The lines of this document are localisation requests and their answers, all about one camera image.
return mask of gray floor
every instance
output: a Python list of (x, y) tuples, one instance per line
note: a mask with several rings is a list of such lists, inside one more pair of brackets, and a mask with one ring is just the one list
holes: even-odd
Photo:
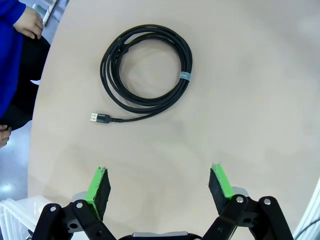
[[(20, 0), (32, 7), (39, 4), (47, 9), (47, 4), (42, 0)], [(58, 0), (52, 17), (47, 22), (42, 36), (49, 43), (55, 36), (60, 19), (66, 9), (69, 0)], [(13, 200), (24, 199), (28, 196), (28, 160), (32, 121), (24, 127), (12, 132), (7, 146), (0, 149), (0, 201), (11, 198)]]

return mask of green tape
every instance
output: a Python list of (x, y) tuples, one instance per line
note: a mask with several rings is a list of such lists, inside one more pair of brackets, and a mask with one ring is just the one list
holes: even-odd
[(213, 164), (211, 168), (220, 183), (224, 196), (230, 199), (233, 195), (235, 195), (235, 193), (221, 164)]
[(106, 171), (106, 168), (104, 168), (104, 167), (98, 167), (97, 168), (97, 170), (95, 171), (95, 175), (94, 175), (94, 177), (92, 179), (92, 182), (90, 184), (90, 187), (88, 189), (88, 192), (86, 193), (85, 198), (84, 198), (84, 200), (86, 200), (86, 202), (89, 205), (92, 205), (92, 207), (93, 207), (93, 209), (95, 211), (95, 214), (97, 215), (97, 217), (99, 219), (100, 219), (100, 217), (99, 217), (99, 213), (98, 213), (98, 210), (97, 210), (97, 206), (95, 204), (95, 197), (97, 195), (97, 191), (99, 189), (99, 186), (100, 186), (102, 177), (105, 174), (105, 171)]

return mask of thin black wire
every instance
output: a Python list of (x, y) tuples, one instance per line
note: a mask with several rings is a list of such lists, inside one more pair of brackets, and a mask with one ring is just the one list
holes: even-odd
[[(129, 43), (125, 43), (131, 36), (141, 33), (145, 34), (134, 38)], [(165, 111), (179, 100), (189, 84), (188, 80), (180, 78), (173, 89), (156, 98), (143, 98), (131, 93), (121, 81), (119, 73), (120, 63), (130, 47), (144, 40), (158, 40), (170, 45), (180, 58), (181, 72), (191, 73), (192, 71), (193, 59), (190, 47), (180, 35), (171, 29), (160, 25), (147, 24), (133, 27), (122, 33), (113, 41), (102, 58), (100, 65), (101, 81), (106, 92), (116, 104), (126, 111), (142, 114), (143, 116), (131, 119), (118, 118), (119, 122), (134, 122), (147, 119)], [(144, 107), (130, 107), (123, 104), (113, 95), (109, 84), (122, 98)]]
[(312, 225), (316, 224), (317, 222), (320, 222), (320, 218), (317, 220), (312, 221), (308, 226), (306, 226), (304, 229), (302, 229), (299, 234), (296, 236), (295, 240), (298, 240), (298, 238), (303, 234), (308, 228), (310, 228)]

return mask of table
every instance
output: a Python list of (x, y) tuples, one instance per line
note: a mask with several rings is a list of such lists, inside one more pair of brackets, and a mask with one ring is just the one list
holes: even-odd
[[(88, 189), (98, 166), (106, 166), (111, 194), (104, 222), (117, 238), (185, 230), (202, 235), (218, 216), (207, 184), (211, 164), (221, 163), (231, 184), (253, 199), (277, 198), (294, 230), (319, 177), (319, 72), (305, 36), (290, 25), (293, 6), (280, 21), (263, 4), (71, 1), (37, 96), (29, 196), (66, 205)], [(134, 116), (109, 98), (99, 67), (119, 34), (148, 23), (188, 42), (193, 69), (186, 92), (147, 120), (90, 122), (91, 113)], [(167, 92), (178, 75), (178, 57), (157, 41), (136, 45), (121, 64), (124, 84), (147, 98)], [(237, 231), (235, 239), (246, 239), (247, 232)]]

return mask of black pants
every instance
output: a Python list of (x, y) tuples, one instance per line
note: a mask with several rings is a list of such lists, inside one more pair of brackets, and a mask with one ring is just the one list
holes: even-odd
[(8, 125), (16, 130), (32, 120), (39, 86), (30, 80), (41, 79), (49, 49), (50, 44), (43, 37), (23, 37), (17, 89), (9, 107), (0, 118), (0, 125)]

